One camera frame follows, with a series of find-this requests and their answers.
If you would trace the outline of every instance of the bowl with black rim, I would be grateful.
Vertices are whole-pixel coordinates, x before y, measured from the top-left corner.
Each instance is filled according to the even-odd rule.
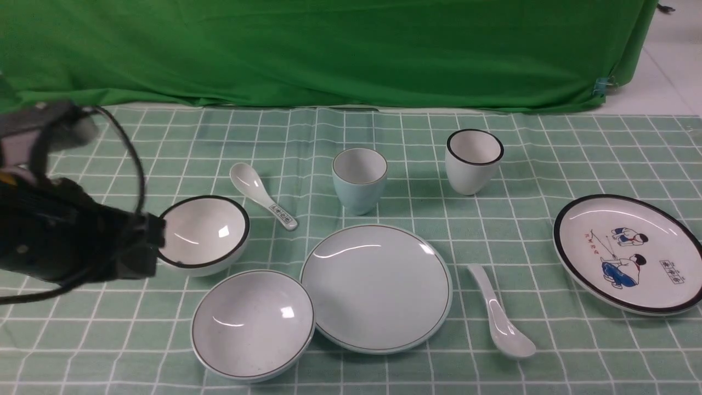
[[[205,195],[175,203],[160,216],[166,221],[159,260],[186,276],[223,271],[246,249],[251,222],[246,210],[226,197]]]

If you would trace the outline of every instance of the ceramic spoon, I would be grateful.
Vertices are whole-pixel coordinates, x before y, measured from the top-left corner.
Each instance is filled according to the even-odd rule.
[[[293,216],[270,198],[261,178],[253,167],[246,163],[236,163],[229,170],[229,177],[239,192],[270,211],[286,230],[294,231],[298,227],[298,222]]]
[[[506,356],[514,359],[532,356],[536,352],[536,346],[528,337],[515,328],[510,319],[507,318],[505,311],[500,306],[500,302],[497,301],[497,296],[492,289],[485,269],[479,264],[469,264],[468,270],[473,274],[473,278],[475,278],[480,292],[485,298],[487,318],[490,323],[490,335],[497,348]]]

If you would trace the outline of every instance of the cartoon figure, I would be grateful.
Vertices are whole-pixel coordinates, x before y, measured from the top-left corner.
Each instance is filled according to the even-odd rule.
[[[602,272],[604,279],[612,283],[612,287],[621,289],[624,287],[634,287],[639,284],[639,272],[641,266],[646,264],[646,258],[640,254],[634,254],[629,259],[604,259],[602,260]]]
[[[649,241],[648,236],[643,233],[636,233],[635,230],[629,228],[617,228],[612,230],[612,238],[617,240],[617,243],[624,247],[626,245],[643,245]]]

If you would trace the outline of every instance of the green cloth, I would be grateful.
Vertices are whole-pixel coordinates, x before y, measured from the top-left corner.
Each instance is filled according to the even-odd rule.
[[[0,110],[54,98],[577,111],[655,0],[0,0]]]

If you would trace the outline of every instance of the grid pattern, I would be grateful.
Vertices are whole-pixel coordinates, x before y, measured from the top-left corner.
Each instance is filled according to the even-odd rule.
[[[64,297],[4,307],[0,394],[700,394],[702,310],[651,319],[623,313],[577,286],[552,246],[552,222],[592,193],[640,198],[702,235],[702,119],[698,117],[396,115],[330,109],[135,110],[113,108],[149,175],[147,209],[216,194],[244,203],[251,240],[227,273],[83,287]],[[132,208],[133,166],[102,125],[93,144],[53,158],[97,200]],[[477,197],[456,194],[444,144],[459,128],[486,129],[505,145],[496,177]],[[369,147],[389,163],[388,186],[366,216],[347,216],[331,161]],[[274,200],[300,222],[285,231],[228,179],[253,165]],[[300,362],[252,386],[206,373],[190,348],[190,319],[228,275],[270,268],[297,277],[306,254],[346,226],[380,223],[419,234],[453,274],[449,318],[425,345],[392,356],[342,351],[317,335]],[[468,263],[481,263],[515,325],[537,345],[526,361],[502,357]],[[48,286],[2,273],[3,292]]]

